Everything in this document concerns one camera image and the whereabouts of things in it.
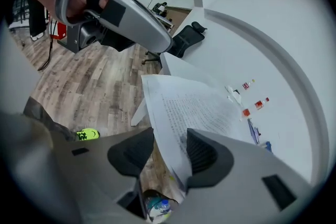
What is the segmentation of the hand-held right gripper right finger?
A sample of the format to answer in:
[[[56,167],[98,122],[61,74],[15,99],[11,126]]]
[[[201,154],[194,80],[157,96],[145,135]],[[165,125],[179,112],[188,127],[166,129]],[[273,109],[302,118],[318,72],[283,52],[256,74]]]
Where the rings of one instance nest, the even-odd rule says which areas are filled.
[[[187,153],[187,195],[169,223],[291,223],[313,192],[260,146],[188,129]]]

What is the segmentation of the person's left hand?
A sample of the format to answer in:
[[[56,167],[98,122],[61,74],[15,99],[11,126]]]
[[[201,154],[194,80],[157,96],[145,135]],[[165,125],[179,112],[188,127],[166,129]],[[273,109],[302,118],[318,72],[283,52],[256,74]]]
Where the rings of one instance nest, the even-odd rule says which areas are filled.
[[[69,0],[66,15],[69,19],[80,17],[86,9],[103,11],[109,0]]]

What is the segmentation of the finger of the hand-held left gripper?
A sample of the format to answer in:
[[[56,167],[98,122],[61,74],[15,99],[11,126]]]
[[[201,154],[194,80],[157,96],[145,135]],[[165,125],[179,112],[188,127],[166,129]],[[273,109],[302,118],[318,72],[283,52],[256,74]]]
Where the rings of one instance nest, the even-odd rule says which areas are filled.
[[[104,28],[98,42],[117,51],[139,44],[162,53],[173,45],[169,32],[138,0],[109,0],[96,18]]]

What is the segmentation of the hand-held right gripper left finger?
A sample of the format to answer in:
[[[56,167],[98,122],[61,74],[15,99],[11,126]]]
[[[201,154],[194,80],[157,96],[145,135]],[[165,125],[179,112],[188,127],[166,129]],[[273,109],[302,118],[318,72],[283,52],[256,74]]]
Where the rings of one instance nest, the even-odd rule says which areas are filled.
[[[51,137],[73,223],[146,222],[140,174],[153,151],[152,128],[77,142]]]

